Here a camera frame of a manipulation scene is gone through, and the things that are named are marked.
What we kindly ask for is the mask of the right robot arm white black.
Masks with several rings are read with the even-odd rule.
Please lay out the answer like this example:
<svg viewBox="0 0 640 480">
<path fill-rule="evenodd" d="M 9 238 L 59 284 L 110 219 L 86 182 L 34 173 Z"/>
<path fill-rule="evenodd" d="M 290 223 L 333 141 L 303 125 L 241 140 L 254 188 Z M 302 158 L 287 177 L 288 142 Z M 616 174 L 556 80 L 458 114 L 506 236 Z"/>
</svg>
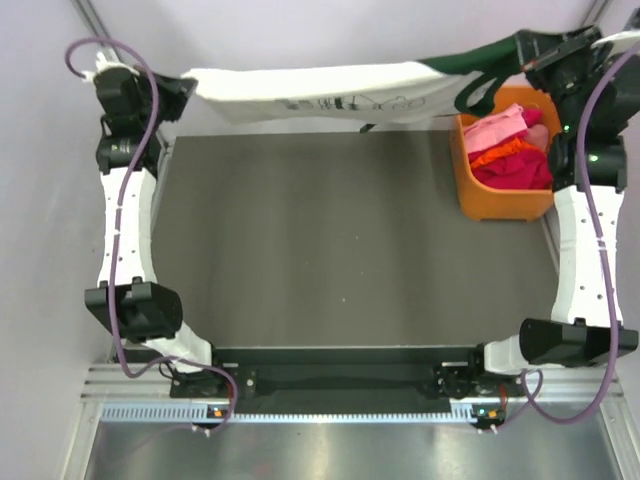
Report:
<svg viewBox="0 0 640 480">
<path fill-rule="evenodd" d="M 559 220 L 559 278 L 548 320 L 526 319 L 518 334 L 479 346 L 469 388 L 487 396 L 503 375 L 536 366 L 591 367 L 633 352 L 638 333 L 623 326 L 615 292 L 617 220 L 627 187 L 623 130 L 639 111 L 639 31 L 605 37 L 596 26 L 562 34 L 520 30 L 519 63 L 550 95 L 562 130 L 549 164 Z"/>
</svg>

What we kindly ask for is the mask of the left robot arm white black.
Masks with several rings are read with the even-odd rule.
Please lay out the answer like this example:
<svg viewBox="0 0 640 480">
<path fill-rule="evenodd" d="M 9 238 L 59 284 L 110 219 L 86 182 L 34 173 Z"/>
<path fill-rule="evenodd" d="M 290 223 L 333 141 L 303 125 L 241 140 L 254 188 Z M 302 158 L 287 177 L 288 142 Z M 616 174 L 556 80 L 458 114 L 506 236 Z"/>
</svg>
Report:
<svg viewBox="0 0 640 480">
<path fill-rule="evenodd" d="M 196 83 L 112 66 L 93 79 L 104 113 L 96 151 L 105 201 L 104 254 L 87 310 L 116 348 L 140 344 L 173 363 L 205 396 L 226 387 L 212 345 L 185 322 L 179 295 L 159 284 L 152 259 L 152 206 L 163 148 L 156 131 L 183 113 Z"/>
</svg>

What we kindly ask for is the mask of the white and green t shirt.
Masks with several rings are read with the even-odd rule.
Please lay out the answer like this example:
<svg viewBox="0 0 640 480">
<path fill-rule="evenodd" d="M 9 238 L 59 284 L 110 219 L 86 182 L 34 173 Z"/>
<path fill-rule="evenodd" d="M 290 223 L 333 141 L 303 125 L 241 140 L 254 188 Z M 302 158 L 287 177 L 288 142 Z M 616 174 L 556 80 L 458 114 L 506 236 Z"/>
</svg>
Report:
<svg viewBox="0 0 640 480">
<path fill-rule="evenodd" d="M 193 68 L 195 93 L 225 120 L 248 124 L 294 118 L 355 120 L 371 128 L 457 114 L 484 116 L 521 71 L 507 37 L 467 52 L 391 64 L 234 71 Z"/>
</svg>

